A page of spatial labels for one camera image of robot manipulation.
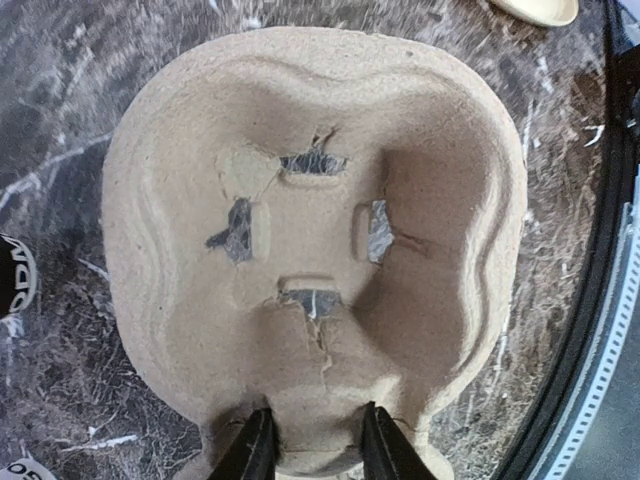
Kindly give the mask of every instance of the dark marble surface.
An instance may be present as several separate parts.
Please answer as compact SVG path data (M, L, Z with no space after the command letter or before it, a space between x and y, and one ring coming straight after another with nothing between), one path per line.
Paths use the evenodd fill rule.
M0 231L41 275L0 325L0 464L30 452L65 480L168 479L200 450L118 337L100 225L111 132L139 89L204 41L273 25L414 39L474 68L514 118L530 209L513 309L495 351L431 439L459 479L487 478L546 373L591 228L604 123L600 2L568 28L485 0L0 0Z

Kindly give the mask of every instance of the black tongs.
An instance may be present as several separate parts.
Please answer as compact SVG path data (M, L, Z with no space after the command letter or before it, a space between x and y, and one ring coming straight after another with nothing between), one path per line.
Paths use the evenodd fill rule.
M365 407L360 445L366 480L437 480L389 413ZM208 480L274 480L277 428L271 410L256 410Z

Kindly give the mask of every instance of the white plate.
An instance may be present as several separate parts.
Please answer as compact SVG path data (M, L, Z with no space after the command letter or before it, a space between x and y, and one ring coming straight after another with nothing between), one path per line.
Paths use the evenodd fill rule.
M544 27L569 25L578 16L578 0L491 0L525 22Z

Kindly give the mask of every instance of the hole in cardboard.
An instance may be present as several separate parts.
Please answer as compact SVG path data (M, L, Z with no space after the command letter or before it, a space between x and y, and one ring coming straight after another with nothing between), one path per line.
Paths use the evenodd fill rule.
M347 159L324 153L317 146L300 155L280 157L280 164L287 173L333 176L344 171Z
M387 250L393 243L393 232L387 216L386 200L374 200L371 202L371 224L367 237L367 249L369 261L382 263Z
M340 303L340 294L332 290L288 290L280 292L280 299L298 302L310 320L326 317Z
M209 239L206 246L211 249L223 247L234 262L251 260L251 203L247 198L236 200L229 210L229 227Z

